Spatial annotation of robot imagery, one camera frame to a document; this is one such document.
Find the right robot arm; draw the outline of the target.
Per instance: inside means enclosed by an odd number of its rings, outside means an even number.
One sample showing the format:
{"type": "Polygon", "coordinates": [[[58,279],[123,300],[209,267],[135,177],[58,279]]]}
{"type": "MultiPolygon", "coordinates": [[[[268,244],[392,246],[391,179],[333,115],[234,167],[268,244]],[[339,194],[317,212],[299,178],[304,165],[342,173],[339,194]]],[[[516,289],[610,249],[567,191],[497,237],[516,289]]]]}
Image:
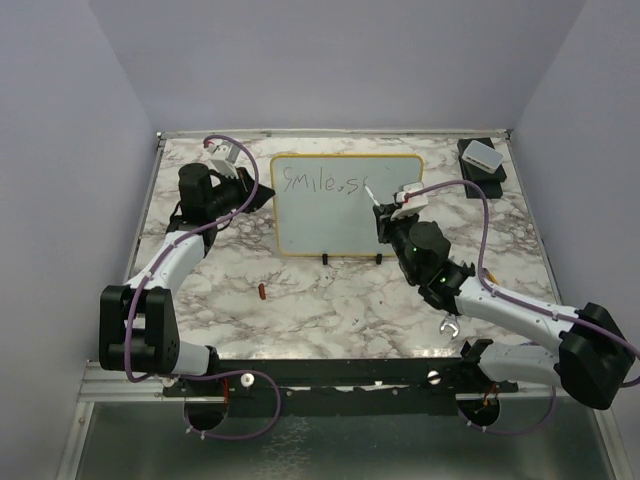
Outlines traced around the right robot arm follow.
{"type": "Polygon", "coordinates": [[[474,265],[451,260],[451,244],[437,223],[396,204],[376,205],[373,214],[379,242],[392,247],[408,284],[428,305],[528,339],[525,346],[491,343],[463,362],[459,378],[467,389],[525,381],[559,386],[593,409],[611,406],[635,356],[607,309],[545,303],[501,288],[474,265]]]}

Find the yellow framed whiteboard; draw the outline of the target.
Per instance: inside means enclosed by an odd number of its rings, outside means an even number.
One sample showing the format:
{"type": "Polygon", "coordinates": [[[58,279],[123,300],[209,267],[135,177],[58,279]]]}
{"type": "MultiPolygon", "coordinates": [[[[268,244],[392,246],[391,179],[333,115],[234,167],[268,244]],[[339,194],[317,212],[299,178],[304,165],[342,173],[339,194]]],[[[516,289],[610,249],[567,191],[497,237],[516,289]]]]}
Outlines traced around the yellow framed whiteboard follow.
{"type": "Polygon", "coordinates": [[[389,255],[378,242],[368,185],[378,201],[391,203],[403,185],[419,182],[417,154],[280,154],[270,178],[276,238],[285,256],[389,255]]]}

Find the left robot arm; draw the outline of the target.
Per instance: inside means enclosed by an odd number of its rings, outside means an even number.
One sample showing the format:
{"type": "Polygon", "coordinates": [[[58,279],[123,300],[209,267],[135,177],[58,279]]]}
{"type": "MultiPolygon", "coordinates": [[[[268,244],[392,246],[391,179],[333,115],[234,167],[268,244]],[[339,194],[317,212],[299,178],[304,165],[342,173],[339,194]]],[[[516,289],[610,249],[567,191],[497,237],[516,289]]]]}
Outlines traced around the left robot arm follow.
{"type": "Polygon", "coordinates": [[[105,370],[147,375],[186,376],[206,395],[220,385],[216,350],[180,339],[174,297],[206,258],[218,225],[235,212],[252,213],[275,191],[244,167],[224,176],[201,163],[178,171],[180,200],[170,217],[161,249],[124,285],[110,285],[100,296],[99,363],[105,370]]]}

